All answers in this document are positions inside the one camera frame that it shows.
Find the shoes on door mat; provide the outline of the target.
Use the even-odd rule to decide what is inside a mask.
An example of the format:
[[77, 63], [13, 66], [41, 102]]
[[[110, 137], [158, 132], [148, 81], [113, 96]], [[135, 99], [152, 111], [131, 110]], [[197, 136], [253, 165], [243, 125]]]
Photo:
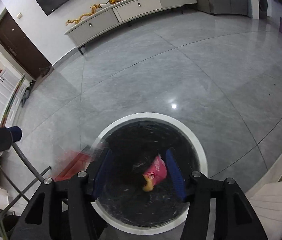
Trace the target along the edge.
[[51, 66], [44, 66], [39, 68], [40, 77], [46, 76], [51, 70]]

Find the pink snack wrapper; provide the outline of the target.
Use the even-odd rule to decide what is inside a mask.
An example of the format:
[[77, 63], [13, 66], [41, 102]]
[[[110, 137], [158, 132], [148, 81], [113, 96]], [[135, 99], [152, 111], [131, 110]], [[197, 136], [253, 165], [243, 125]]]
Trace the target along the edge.
[[157, 155], [150, 165], [150, 167], [143, 173], [143, 177], [146, 181], [143, 186], [143, 191], [150, 192], [156, 185], [161, 183], [167, 176], [167, 169], [165, 162], [161, 158], [161, 155]]

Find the washing machine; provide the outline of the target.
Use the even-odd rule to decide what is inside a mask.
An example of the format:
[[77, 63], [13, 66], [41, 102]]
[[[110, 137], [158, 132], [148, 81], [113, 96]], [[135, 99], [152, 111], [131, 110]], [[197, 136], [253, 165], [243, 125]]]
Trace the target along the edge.
[[268, 0], [258, 0], [259, 19], [265, 20], [268, 12]]

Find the dark brown entrance door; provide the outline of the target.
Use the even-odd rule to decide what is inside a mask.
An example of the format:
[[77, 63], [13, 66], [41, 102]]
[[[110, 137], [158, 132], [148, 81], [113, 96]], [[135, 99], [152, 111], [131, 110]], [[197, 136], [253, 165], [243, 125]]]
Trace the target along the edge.
[[52, 66], [9, 13], [0, 20], [0, 43], [35, 80], [40, 77], [39, 68]]

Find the slippers by cabinet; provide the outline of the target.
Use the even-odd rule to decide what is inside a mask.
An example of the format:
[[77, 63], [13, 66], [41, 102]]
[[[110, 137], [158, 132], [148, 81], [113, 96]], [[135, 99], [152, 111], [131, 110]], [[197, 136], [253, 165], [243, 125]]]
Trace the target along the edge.
[[29, 86], [25, 89], [25, 92], [24, 92], [24, 94], [23, 94], [23, 96], [22, 96], [22, 99], [21, 99], [21, 107], [24, 107], [26, 101], [27, 101], [28, 98], [30, 97], [30, 94], [31, 94], [31, 92], [32, 92], [32, 89], [33, 89], [35, 83], [36, 83], [35, 80], [31, 81], [30, 84], [29, 84]]

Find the beige side cabinet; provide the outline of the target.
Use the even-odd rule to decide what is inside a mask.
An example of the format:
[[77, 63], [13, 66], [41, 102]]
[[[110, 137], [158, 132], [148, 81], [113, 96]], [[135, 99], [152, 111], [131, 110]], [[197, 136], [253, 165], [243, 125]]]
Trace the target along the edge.
[[245, 194], [268, 239], [282, 239], [282, 153], [269, 171]]

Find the white tv cabinet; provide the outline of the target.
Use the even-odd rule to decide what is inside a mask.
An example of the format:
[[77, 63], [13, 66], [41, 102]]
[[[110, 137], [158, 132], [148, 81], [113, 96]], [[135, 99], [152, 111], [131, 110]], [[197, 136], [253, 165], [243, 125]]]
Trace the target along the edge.
[[65, 32], [81, 50], [87, 42], [132, 20], [168, 9], [196, 4], [197, 0], [124, 0], [100, 9]]

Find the golden dragon ornament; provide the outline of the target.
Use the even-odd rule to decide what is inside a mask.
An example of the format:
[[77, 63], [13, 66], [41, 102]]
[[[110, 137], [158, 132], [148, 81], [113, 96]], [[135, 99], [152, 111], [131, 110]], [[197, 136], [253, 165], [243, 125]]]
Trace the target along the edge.
[[90, 12], [80, 15], [77, 19], [67, 20], [66, 23], [65, 23], [65, 26], [67, 26], [69, 24], [78, 24], [84, 17], [94, 15], [98, 11], [98, 9], [102, 8], [103, 5], [117, 4], [121, 1], [124, 1], [124, 0], [108, 0], [106, 3], [99, 3], [99, 4], [91, 5], [90, 6], [91, 11]]

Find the white round trash bin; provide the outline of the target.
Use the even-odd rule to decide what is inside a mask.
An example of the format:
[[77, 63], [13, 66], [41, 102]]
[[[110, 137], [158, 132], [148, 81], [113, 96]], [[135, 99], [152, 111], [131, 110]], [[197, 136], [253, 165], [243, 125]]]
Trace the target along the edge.
[[108, 125], [92, 154], [108, 155], [106, 177], [92, 203], [110, 226], [131, 235], [159, 235], [183, 224], [191, 173], [208, 174], [206, 154], [185, 124], [159, 113], [136, 113]]

